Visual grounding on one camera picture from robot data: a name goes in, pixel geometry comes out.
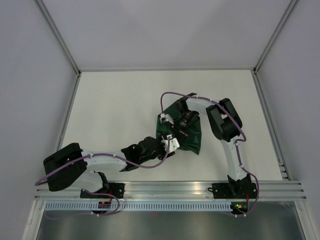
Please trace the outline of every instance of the robotic arm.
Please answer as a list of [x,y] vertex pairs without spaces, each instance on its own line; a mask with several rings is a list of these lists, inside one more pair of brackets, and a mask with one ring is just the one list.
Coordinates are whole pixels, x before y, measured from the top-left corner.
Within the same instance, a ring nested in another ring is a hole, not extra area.
[[[174,129],[173,136],[162,135],[158,138],[148,136],[138,144],[115,152],[104,153],[81,149],[78,143],[71,143],[47,157],[43,161],[43,165],[47,174],[49,190],[56,192],[68,187],[75,187],[88,190],[91,193],[109,193],[110,187],[104,171],[128,172],[139,167],[154,168],[159,166],[166,158],[173,156],[183,144],[188,137],[188,127],[192,124],[193,119],[201,113],[208,117],[214,136],[221,141],[228,164],[229,183],[227,183],[227,189],[224,190],[224,197],[217,197],[213,193],[214,197],[240,199],[247,192],[252,193],[256,185],[251,182],[250,175],[244,171],[244,166],[239,161],[241,157],[241,149],[237,142],[240,136],[239,129],[225,113],[227,111],[237,125],[242,128],[242,121],[233,104],[228,98],[224,98],[218,102],[219,106],[217,106],[217,104],[195,95],[195,93],[191,93],[175,102],[176,108],[181,112],[178,119],[173,120],[168,114],[160,114],[160,122],[169,122]],[[155,166],[142,165],[155,158],[160,159],[161,162]],[[44,182],[39,180],[36,185],[42,183]]]

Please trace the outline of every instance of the ventilation grille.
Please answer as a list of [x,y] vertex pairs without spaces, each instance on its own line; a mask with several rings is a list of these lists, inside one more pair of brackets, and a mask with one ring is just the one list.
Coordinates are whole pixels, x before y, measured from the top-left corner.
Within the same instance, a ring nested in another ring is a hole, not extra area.
[[[119,210],[122,211],[164,211],[164,212],[230,212],[231,202],[203,202],[203,201],[122,201]],[[109,210],[117,207],[112,202]],[[87,210],[103,211],[98,201],[47,201],[45,210]]]

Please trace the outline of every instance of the green fabric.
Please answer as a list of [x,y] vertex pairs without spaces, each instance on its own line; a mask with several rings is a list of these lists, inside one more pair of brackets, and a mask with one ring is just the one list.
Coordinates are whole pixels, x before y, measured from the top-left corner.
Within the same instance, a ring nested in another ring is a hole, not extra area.
[[[169,114],[173,120],[179,118],[181,115],[181,113],[176,109],[176,103],[171,104],[166,110],[164,110],[164,113]],[[188,134],[188,137],[186,138],[183,144],[180,144],[179,149],[185,151],[192,151],[195,154],[199,155],[202,135],[199,116],[196,116],[194,118],[193,124],[187,129],[185,133]],[[156,137],[170,134],[172,134],[172,136],[175,137],[176,132],[172,129],[171,124],[169,122],[160,122],[159,114],[156,122]]]

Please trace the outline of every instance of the white tabletop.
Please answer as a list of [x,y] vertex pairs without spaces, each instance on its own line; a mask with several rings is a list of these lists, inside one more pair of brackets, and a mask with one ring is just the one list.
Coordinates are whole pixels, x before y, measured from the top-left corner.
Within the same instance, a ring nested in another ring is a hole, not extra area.
[[[178,92],[213,100],[231,99],[247,142],[241,144],[246,168],[259,180],[282,180],[266,121],[249,70],[177,70],[83,72],[63,140],[92,151],[113,152],[156,136],[160,96]],[[166,95],[164,108],[179,97]],[[106,172],[110,181],[227,180],[226,156],[209,121],[200,115],[200,154],[177,150],[154,169]],[[151,166],[158,159],[144,163]]]

